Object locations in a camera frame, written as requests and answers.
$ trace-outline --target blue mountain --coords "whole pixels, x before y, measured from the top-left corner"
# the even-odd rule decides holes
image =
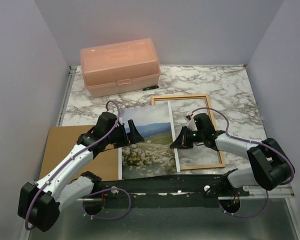
[[[135,126],[138,132],[142,137],[148,138],[153,135],[157,135],[160,133],[171,132],[171,124],[170,122],[161,122],[161,123],[152,123],[143,126]],[[129,127],[125,129],[128,133],[130,132]]]

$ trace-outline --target landscape photo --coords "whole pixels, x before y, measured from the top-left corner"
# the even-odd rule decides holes
[[[121,149],[121,178],[145,178],[179,172],[178,152],[169,148],[175,139],[171,106],[166,103],[123,109],[121,120],[127,133],[130,131],[130,119],[144,142]]]

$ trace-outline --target plastic box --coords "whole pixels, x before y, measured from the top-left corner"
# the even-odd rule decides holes
[[[94,98],[155,86],[161,74],[150,38],[85,48],[80,56],[84,86]]]

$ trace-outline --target gray wall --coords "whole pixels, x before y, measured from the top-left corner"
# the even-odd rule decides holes
[[[247,64],[283,0],[35,0],[69,65],[152,38],[162,64]]]
[[[296,168],[300,211],[300,0],[285,0],[247,66],[268,136]]]
[[[20,189],[41,166],[68,73],[33,0],[0,0],[0,240],[18,239]]]

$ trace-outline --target cardboard sheet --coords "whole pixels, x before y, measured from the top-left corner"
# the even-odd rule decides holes
[[[72,150],[78,137],[86,133],[92,125],[84,126],[54,126],[51,127],[45,146],[40,179],[53,170]],[[74,177],[90,171],[102,178],[103,181],[118,180],[118,149],[101,152],[93,161],[83,167]]]

